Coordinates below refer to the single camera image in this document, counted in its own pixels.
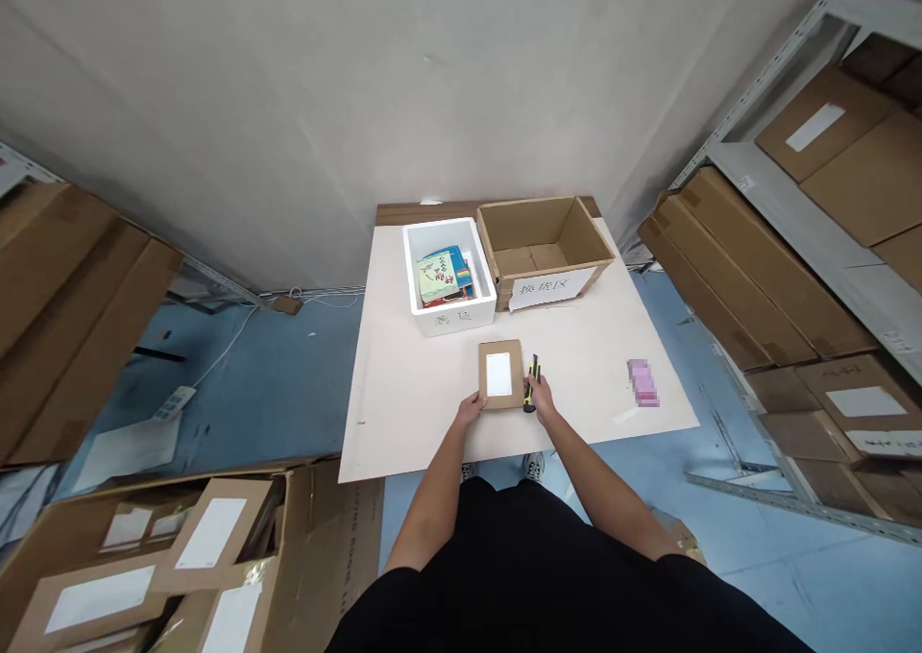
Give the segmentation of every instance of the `pink object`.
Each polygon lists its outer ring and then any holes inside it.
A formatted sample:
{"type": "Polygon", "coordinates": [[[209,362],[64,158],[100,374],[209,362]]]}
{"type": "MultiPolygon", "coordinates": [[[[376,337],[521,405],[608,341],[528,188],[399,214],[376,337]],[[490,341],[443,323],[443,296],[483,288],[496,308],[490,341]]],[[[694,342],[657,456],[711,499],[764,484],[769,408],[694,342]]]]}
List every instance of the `pink object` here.
{"type": "Polygon", "coordinates": [[[634,386],[634,399],[640,408],[657,408],[660,400],[653,384],[653,371],[646,360],[628,360],[627,371],[634,386]]]}

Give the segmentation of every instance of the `person's right hand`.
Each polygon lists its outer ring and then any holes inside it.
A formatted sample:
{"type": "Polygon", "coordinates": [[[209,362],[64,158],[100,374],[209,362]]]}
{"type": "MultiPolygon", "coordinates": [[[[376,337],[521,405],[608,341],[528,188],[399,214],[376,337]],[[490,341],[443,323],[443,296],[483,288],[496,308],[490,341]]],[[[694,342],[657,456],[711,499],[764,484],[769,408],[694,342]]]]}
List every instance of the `person's right hand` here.
{"type": "Polygon", "coordinates": [[[554,396],[550,391],[550,384],[547,383],[547,377],[541,378],[541,384],[533,375],[525,378],[525,385],[531,385],[531,402],[538,409],[538,422],[547,424],[547,420],[552,415],[559,415],[557,408],[554,406],[554,396]]]}

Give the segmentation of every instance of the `hand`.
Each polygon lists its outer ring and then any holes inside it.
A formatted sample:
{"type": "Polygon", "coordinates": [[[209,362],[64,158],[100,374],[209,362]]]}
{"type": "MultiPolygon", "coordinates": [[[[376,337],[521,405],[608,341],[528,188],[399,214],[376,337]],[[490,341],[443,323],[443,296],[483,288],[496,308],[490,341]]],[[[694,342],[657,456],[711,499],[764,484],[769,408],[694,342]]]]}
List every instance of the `hand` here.
{"type": "Polygon", "coordinates": [[[550,416],[560,415],[554,406],[554,396],[551,394],[547,377],[542,377],[541,384],[539,384],[533,375],[529,375],[525,378],[525,386],[529,384],[531,385],[531,402],[538,409],[538,422],[546,424],[550,416]]]}
{"type": "Polygon", "coordinates": [[[454,416],[454,424],[461,425],[464,429],[471,426],[479,416],[480,411],[487,404],[487,398],[481,398],[480,392],[474,392],[458,404],[458,413],[454,416]]]}

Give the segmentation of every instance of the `person's left hand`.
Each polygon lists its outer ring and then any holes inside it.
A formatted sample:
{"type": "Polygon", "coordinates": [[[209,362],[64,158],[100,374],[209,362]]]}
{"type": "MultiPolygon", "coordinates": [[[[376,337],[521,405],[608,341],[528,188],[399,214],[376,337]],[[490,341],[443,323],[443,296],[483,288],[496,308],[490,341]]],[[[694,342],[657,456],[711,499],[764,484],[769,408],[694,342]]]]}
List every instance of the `person's left hand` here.
{"type": "Polygon", "coordinates": [[[480,392],[474,392],[458,405],[458,414],[454,417],[454,424],[467,429],[480,416],[480,411],[486,404],[486,397],[482,399],[480,392]]]}

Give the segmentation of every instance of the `black shirt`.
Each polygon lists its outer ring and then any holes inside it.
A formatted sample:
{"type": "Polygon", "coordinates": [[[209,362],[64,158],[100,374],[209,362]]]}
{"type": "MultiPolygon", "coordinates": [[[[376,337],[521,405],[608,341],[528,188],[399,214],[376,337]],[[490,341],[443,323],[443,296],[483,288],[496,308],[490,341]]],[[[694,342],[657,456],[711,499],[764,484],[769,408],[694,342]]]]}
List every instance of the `black shirt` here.
{"type": "Polygon", "coordinates": [[[693,559],[653,562],[540,485],[480,478],[462,485],[451,540],[423,571],[378,578],[328,651],[461,648],[810,650],[693,559]]]}

